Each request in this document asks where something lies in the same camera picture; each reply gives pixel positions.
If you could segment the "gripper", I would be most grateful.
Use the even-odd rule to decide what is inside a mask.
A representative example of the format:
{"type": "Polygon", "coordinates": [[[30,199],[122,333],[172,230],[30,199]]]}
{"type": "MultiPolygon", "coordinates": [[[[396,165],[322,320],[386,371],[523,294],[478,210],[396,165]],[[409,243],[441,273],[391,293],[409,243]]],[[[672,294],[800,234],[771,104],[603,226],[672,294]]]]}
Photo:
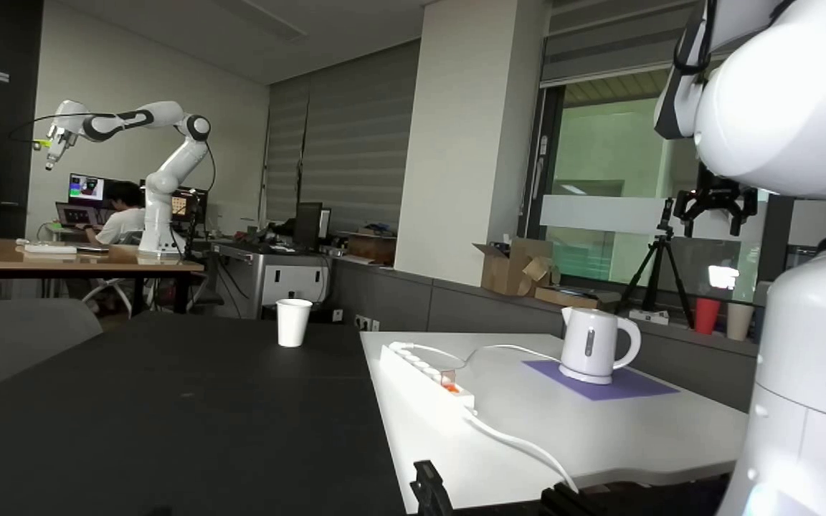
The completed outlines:
{"type": "Polygon", "coordinates": [[[695,220],[705,208],[727,208],[730,235],[738,237],[741,226],[757,215],[757,190],[741,189],[740,183],[716,176],[704,163],[699,163],[697,190],[679,190],[675,196],[674,216],[684,226],[685,238],[693,238],[695,220]]]}

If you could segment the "window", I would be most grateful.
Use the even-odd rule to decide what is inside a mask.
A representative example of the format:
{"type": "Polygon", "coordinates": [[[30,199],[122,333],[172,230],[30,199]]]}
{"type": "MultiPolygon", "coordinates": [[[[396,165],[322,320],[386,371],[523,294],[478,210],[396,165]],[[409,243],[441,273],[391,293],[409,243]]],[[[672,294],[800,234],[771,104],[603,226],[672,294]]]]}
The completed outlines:
{"type": "MultiPolygon", "coordinates": [[[[661,209],[668,197],[697,186],[698,154],[691,140],[666,140],[653,128],[657,97],[668,81],[665,68],[622,73],[565,85],[564,110],[557,130],[553,196],[639,197],[655,199],[661,209]]],[[[603,229],[547,226],[554,261],[567,277],[627,284],[655,239],[656,214],[617,216],[603,229]]],[[[751,302],[761,255],[764,223],[750,218],[741,231],[753,241],[734,239],[727,226],[720,239],[684,236],[672,220],[672,248],[686,292],[751,302]]]]}

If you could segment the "beige cup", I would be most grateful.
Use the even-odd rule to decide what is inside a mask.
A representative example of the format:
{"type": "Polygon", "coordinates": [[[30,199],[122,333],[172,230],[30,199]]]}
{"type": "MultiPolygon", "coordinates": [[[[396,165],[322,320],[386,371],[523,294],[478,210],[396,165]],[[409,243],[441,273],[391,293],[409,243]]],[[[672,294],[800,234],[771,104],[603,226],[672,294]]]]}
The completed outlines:
{"type": "Polygon", "coordinates": [[[748,337],[751,320],[754,316],[754,306],[730,302],[726,310],[726,336],[728,339],[743,342],[748,337]]]}

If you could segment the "white electric kettle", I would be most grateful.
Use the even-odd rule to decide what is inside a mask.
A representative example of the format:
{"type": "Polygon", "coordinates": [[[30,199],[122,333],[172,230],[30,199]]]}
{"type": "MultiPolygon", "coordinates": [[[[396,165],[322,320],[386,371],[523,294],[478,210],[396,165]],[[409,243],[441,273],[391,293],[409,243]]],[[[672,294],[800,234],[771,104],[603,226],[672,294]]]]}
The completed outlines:
{"type": "Polygon", "coordinates": [[[594,308],[564,307],[564,344],[559,371],[587,384],[609,385],[613,373],[628,366],[640,352],[642,334],[630,319],[594,308]],[[617,357],[617,334],[625,333],[630,346],[617,357]]]}

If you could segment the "purple mat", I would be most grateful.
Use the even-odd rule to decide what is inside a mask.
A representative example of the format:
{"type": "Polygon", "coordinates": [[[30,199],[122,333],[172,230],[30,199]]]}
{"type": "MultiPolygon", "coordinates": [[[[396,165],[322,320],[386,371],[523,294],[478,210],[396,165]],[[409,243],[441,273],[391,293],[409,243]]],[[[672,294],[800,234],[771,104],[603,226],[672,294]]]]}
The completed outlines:
{"type": "Polygon", "coordinates": [[[525,366],[531,367],[545,378],[554,380],[564,388],[583,396],[588,401],[622,401],[622,399],[649,398],[678,393],[677,388],[649,378],[635,370],[626,368],[617,370],[611,376],[611,383],[597,385],[568,378],[559,370],[559,365],[552,360],[524,360],[525,366]]]}

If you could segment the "stack of cardboard boxes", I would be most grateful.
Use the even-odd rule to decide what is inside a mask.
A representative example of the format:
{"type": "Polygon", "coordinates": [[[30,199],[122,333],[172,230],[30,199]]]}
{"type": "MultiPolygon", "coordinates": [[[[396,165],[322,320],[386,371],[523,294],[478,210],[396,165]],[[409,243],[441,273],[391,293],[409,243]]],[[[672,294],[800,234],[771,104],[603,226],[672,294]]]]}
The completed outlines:
{"type": "Polygon", "coordinates": [[[501,296],[532,297],[562,307],[606,307],[600,294],[568,290],[560,285],[553,242],[518,238],[508,244],[488,242],[473,247],[484,256],[480,284],[483,290],[501,296]]]}

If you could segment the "brown cardboard box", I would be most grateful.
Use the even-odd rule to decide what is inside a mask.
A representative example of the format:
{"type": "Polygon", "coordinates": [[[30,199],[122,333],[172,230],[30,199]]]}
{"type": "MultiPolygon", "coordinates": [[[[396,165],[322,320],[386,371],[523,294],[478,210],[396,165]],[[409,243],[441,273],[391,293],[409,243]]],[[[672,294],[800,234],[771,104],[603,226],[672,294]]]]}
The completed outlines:
{"type": "Polygon", "coordinates": [[[348,255],[374,264],[393,267],[397,238],[370,233],[346,232],[348,255]]]}

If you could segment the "grey window blinds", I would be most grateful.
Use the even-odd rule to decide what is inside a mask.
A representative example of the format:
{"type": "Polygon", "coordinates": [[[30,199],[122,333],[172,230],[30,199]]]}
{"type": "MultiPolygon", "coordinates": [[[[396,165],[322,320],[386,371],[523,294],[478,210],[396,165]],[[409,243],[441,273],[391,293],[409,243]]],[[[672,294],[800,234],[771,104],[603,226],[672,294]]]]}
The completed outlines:
{"type": "Polygon", "coordinates": [[[419,47],[412,40],[271,86],[266,219],[319,202],[332,231],[399,228],[419,47]]]}

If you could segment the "black clamp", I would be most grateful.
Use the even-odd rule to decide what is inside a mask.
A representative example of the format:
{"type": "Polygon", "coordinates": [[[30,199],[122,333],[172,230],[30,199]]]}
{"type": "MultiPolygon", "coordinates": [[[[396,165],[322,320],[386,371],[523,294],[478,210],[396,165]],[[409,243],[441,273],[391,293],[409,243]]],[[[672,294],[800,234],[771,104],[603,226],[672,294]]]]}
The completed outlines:
{"type": "Polygon", "coordinates": [[[413,463],[415,480],[410,482],[417,502],[416,516],[455,516],[445,483],[430,460],[413,463]]]}

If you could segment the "black monitor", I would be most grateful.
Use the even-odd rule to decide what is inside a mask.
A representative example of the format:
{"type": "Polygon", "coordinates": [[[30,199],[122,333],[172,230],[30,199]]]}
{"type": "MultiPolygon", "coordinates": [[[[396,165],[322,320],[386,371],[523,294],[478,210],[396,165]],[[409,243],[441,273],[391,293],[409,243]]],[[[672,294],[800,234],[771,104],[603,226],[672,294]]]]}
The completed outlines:
{"type": "Polygon", "coordinates": [[[331,209],[319,202],[296,206],[293,245],[303,252],[317,252],[330,229],[331,209]]]}

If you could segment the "grey cabinet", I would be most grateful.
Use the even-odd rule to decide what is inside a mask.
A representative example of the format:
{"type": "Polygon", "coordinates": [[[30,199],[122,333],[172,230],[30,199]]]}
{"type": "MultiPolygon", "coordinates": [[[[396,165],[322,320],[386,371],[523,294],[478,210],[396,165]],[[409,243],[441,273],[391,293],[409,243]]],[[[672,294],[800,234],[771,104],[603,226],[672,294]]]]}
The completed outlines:
{"type": "Polygon", "coordinates": [[[330,294],[331,258],[248,244],[211,244],[214,290],[224,304],[216,314],[232,319],[262,319],[283,298],[315,304],[330,294]]]}

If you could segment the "person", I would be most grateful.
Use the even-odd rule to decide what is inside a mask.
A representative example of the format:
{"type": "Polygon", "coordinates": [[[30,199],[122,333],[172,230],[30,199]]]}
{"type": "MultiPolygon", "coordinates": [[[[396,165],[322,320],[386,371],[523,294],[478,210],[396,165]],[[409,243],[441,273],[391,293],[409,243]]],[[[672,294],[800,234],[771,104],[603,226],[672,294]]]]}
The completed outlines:
{"type": "Polygon", "coordinates": [[[144,196],[137,183],[131,181],[111,183],[105,190],[104,200],[113,210],[106,222],[100,226],[80,226],[85,229],[90,244],[118,244],[127,233],[144,231],[144,196]]]}

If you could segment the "row of monitors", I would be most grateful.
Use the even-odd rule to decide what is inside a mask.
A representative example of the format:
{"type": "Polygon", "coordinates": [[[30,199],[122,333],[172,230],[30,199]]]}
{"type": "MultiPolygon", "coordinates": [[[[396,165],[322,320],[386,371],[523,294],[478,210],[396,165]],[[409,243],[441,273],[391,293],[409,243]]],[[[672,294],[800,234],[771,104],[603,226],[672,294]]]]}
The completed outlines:
{"type": "MultiPolygon", "coordinates": [[[[103,224],[115,212],[106,199],[117,180],[70,174],[67,200],[57,201],[57,219],[60,226],[103,224]]],[[[174,224],[203,225],[209,210],[209,191],[187,186],[179,187],[171,195],[171,222],[174,224]]]]}

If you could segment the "wooden table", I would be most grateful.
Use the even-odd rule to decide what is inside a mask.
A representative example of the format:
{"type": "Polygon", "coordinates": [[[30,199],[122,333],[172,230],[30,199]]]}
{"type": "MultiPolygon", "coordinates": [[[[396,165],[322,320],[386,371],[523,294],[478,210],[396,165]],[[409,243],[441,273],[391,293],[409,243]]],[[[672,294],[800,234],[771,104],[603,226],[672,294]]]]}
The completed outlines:
{"type": "Polygon", "coordinates": [[[197,262],[172,254],[140,254],[136,246],[128,244],[111,245],[100,254],[37,254],[26,251],[13,239],[0,239],[0,279],[131,279],[134,281],[131,317],[146,307],[142,296],[148,279],[173,279],[173,311],[186,313],[194,275],[203,271],[203,265],[197,262]]]}

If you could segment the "grey chair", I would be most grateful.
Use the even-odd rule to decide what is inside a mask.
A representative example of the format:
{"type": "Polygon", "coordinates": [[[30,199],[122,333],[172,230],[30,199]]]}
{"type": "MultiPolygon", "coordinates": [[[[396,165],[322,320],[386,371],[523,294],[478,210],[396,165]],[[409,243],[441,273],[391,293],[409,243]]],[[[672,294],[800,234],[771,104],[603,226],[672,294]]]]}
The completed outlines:
{"type": "Polygon", "coordinates": [[[95,314],[73,298],[0,300],[0,382],[102,331],[95,314]]]}

